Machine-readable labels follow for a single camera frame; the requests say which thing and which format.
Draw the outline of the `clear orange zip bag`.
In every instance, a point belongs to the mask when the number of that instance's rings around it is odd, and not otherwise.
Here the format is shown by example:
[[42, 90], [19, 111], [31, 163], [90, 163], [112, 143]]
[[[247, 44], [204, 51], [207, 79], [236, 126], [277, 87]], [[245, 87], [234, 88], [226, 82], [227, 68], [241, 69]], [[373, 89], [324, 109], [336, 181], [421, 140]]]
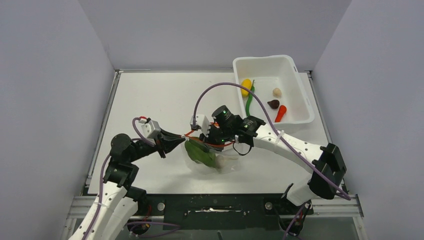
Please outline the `clear orange zip bag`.
[[183, 160], [196, 175], [229, 174], [242, 169], [241, 156], [244, 151], [241, 144], [234, 141], [223, 142], [214, 146], [203, 144], [199, 134], [191, 130], [182, 137], [181, 144]]

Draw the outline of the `green leafy vegetable toy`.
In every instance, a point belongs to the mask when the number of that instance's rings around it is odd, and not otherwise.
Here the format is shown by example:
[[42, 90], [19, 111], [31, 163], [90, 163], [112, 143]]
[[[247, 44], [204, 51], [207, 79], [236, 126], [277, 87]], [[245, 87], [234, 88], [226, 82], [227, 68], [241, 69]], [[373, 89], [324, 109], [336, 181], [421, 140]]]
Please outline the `green leafy vegetable toy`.
[[184, 148], [188, 157], [197, 164], [203, 164], [210, 168], [216, 168], [216, 154], [195, 140], [186, 140]]

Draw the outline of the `yellow corn toy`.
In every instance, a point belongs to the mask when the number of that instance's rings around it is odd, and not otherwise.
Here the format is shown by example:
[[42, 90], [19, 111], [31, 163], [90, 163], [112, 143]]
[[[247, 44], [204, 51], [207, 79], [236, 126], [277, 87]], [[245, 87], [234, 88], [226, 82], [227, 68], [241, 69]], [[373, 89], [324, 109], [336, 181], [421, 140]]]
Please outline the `yellow corn toy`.
[[252, 81], [249, 78], [244, 79], [241, 84], [240, 84], [243, 88], [240, 90], [241, 96], [243, 98], [248, 97], [249, 95], [249, 90], [251, 90], [252, 88]]

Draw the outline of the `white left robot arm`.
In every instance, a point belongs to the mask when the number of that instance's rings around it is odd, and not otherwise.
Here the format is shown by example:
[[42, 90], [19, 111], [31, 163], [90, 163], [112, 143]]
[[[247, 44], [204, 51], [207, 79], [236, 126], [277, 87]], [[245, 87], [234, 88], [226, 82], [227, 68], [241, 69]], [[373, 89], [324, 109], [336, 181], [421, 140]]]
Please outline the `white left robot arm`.
[[165, 158], [185, 138], [161, 130], [152, 141], [131, 138], [125, 133], [114, 136], [104, 160], [99, 192], [72, 240], [114, 240], [140, 206], [147, 206], [147, 192], [133, 186], [139, 167], [135, 161], [153, 153]]

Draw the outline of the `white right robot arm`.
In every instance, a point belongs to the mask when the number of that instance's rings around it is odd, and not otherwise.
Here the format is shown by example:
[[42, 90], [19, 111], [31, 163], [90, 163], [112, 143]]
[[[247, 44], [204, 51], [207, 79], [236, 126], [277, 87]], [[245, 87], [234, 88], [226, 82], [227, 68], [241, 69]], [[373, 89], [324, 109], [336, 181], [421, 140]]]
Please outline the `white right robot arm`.
[[308, 172], [308, 176], [294, 183], [281, 199], [281, 207], [286, 213], [295, 213], [302, 204], [315, 197], [350, 199], [340, 187], [347, 168], [336, 145], [306, 142], [258, 117], [235, 115], [226, 105], [217, 108], [212, 118], [213, 121], [209, 121], [205, 115], [196, 114], [190, 119], [191, 128], [201, 130], [200, 141], [207, 148], [221, 151], [218, 144], [223, 142], [245, 144], [250, 149], [264, 149], [279, 155]]

